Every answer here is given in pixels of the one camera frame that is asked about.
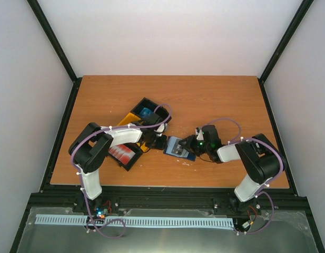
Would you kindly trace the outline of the blue card holder wallet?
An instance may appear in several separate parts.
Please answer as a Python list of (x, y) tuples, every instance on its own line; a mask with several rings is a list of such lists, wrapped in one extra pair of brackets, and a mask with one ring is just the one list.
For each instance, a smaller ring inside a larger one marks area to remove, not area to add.
[(191, 154), (189, 151), (187, 151), (185, 148), (183, 148), (179, 142), (181, 141), (181, 138), (178, 137), (168, 137), (166, 142), (166, 147), (164, 148), (163, 153), (166, 155), (170, 155), (173, 157), (186, 159), (190, 161), (196, 160), (196, 155)]

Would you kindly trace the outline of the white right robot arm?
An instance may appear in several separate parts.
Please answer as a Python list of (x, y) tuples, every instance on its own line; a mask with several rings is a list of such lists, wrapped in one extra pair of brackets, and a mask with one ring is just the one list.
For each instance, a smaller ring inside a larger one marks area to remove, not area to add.
[(197, 157), (207, 154), (215, 163), (242, 161), (247, 175), (234, 189), (238, 202), (257, 197), (288, 166), (287, 159), (262, 133), (224, 145), (216, 127), (205, 125), (197, 128), (195, 134), (179, 141), (179, 145)]

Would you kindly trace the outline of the black VIP card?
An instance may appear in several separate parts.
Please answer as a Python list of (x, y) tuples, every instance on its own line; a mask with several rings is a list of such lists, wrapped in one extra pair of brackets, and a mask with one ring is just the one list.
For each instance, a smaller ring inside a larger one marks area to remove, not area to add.
[(182, 149), (181, 145), (175, 143), (171, 150), (171, 155), (174, 155), (176, 157), (183, 157), (186, 155), (186, 151)]

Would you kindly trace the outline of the black bin with blue cards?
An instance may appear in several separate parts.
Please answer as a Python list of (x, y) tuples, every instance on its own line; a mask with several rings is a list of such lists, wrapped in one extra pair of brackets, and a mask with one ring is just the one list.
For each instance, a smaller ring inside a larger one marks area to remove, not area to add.
[(153, 111), (153, 114), (147, 118), (139, 121), (142, 125), (157, 125), (159, 123), (169, 123), (172, 119), (169, 111), (164, 107), (166, 104), (156, 104), (155, 102), (143, 98), (130, 112), (139, 116), (140, 111), (146, 107)]

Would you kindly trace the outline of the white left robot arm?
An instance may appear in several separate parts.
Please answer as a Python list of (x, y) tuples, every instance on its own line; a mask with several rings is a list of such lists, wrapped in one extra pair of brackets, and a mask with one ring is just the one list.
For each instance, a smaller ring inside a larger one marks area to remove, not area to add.
[(69, 148), (70, 162), (77, 170), (80, 178), (81, 191), (84, 194), (85, 206), (91, 212), (102, 209), (103, 198), (100, 185), (99, 168), (109, 155), (113, 146), (139, 142), (148, 130), (155, 131), (165, 126), (170, 115), (160, 123), (153, 125), (139, 125), (129, 123), (118, 126), (99, 126), (95, 122), (89, 123)]

